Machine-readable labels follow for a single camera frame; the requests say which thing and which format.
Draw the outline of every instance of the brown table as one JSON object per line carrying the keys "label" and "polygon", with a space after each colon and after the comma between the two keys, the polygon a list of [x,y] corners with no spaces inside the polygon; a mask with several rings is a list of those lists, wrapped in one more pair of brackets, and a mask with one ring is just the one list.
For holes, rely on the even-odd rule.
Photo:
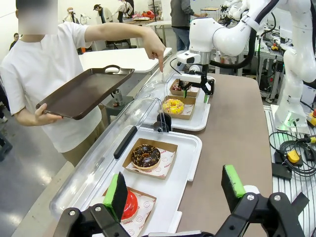
{"label": "brown table", "polygon": [[[207,126],[190,132],[202,140],[203,147],[194,181],[187,184],[182,197],[178,232],[215,234],[229,216],[221,187],[224,164],[233,164],[243,184],[258,187],[263,196],[273,191],[268,128],[258,83],[244,77],[212,76],[216,83]],[[245,236],[267,235],[260,225],[252,224]]]}

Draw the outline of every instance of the brown tray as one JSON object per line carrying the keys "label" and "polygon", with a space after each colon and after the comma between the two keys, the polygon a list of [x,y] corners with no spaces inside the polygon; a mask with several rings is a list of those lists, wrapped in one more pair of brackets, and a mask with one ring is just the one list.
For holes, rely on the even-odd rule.
{"label": "brown tray", "polygon": [[[117,68],[118,72],[105,72],[108,68]],[[75,120],[82,119],[127,81],[134,71],[116,65],[88,69],[51,93],[39,102],[36,108],[46,103],[46,113]]]}

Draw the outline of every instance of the chocolate donut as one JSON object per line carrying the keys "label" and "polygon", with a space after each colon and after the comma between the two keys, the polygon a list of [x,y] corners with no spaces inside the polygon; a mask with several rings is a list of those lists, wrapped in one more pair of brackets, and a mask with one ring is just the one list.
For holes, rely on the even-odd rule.
{"label": "chocolate donut", "polygon": [[143,144],[132,152],[132,162],[136,168],[152,169],[159,164],[159,161],[160,151],[152,145]]}
{"label": "chocolate donut", "polygon": [[[183,86],[186,86],[187,84],[188,84],[187,81],[183,81],[183,82],[182,82],[182,85],[183,85]],[[179,90],[179,91],[182,90],[182,89],[180,88],[178,82],[173,85],[172,89],[173,89],[173,90]]]}

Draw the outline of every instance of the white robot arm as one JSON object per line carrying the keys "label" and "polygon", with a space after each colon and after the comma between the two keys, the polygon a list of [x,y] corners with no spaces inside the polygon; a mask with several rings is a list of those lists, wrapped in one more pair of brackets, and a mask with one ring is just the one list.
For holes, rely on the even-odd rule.
{"label": "white robot arm", "polygon": [[223,7],[227,7],[227,8],[230,8],[232,5],[238,3],[238,2],[241,2],[242,0],[233,0],[233,1],[226,1],[224,2],[223,4]]}
{"label": "white robot arm", "polygon": [[[312,82],[316,78],[316,61],[313,51],[313,24],[310,0],[246,0],[249,12],[233,28],[226,28],[212,18],[195,19],[191,23],[190,48],[179,54],[184,64],[211,64],[222,68],[242,68],[251,62],[254,55],[256,31],[262,19],[279,7],[291,13],[293,21],[293,45],[284,54],[286,80],[279,97],[276,118],[282,125],[305,126],[305,113],[300,105],[303,80]],[[238,56],[249,40],[247,58],[234,65],[211,60],[211,51],[216,49],[229,56]]]}

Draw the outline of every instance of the yellow connector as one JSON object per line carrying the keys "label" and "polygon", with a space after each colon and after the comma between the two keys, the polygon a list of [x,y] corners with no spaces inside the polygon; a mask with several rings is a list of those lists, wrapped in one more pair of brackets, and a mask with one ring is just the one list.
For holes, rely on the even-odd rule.
{"label": "yellow connector", "polygon": [[287,158],[292,163],[296,163],[300,160],[300,156],[297,154],[296,150],[290,151],[287,154]]}

